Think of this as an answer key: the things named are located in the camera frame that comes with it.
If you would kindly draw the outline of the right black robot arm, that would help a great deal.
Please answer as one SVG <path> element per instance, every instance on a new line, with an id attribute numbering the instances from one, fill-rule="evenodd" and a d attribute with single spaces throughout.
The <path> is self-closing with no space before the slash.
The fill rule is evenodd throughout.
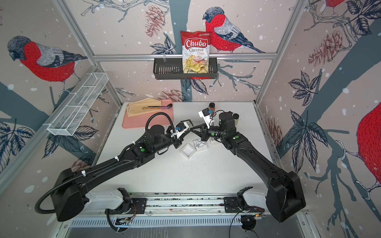
<path id="1" fill-rule="evenodd" d="M 261 178 L 267 187 L 266 206 L 270 214 L 279 222 L 284 222 L 306 206 L 301 181 L 295 172 L 286 172 L 276 166 L 260 152 L 249 140 L 239 133 L 232 112 L 219 114 L 218 125 L 213 126 L 215 114 L 204 109 L 198 112 L 205 123 L 191 128 L 202 141 L 214 138 L 220 141 L 233 155 L 246 162 Z"/>

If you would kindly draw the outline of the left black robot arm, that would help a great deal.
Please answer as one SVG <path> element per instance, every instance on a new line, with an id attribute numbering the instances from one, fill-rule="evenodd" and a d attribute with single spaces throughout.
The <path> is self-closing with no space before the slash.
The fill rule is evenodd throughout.
<path id="1" fill-rule="evenodd" d="M 90 203 L 86 194 L 92 189 L 121 173 L 143 166 L 155 155 L 164 154 L 170 146 L 179 148 L 191 125 L 191 120 L 184 120 L 175 126 L 168 114 L 155 113 L 147 120 L 144 134 L 119 155 L 80 172 L 62 171 L 54 187 L 37 200 L 35 212 L 54 213 L 59 222 L 74 218 Z"/>

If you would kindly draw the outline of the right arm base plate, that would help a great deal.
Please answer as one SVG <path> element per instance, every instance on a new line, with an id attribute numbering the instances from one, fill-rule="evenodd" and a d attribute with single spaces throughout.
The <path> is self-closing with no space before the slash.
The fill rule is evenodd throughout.
<path id="1" fill-rule="evenodd" d="M 223 207 L 225 213 L 238 213 L 242 211 L 244 213 L 264 213 L 265 209 L 257 206 L 249 206 L 244 202 L 240 202 L 235 196 L 223 197 Z"/>

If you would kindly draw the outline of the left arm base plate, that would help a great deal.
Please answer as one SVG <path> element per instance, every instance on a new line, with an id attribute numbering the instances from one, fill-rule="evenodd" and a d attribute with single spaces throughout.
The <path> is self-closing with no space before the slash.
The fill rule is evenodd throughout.
<path id="1" fill-rule="evenodd" d="M 123 201 L 122 204 L 115 209 L 106 209 L 105 213 L 109 215 L 140 215 L 144 214 L 147 204 L 147 198 L 132 198 L 128 201 Z"/>

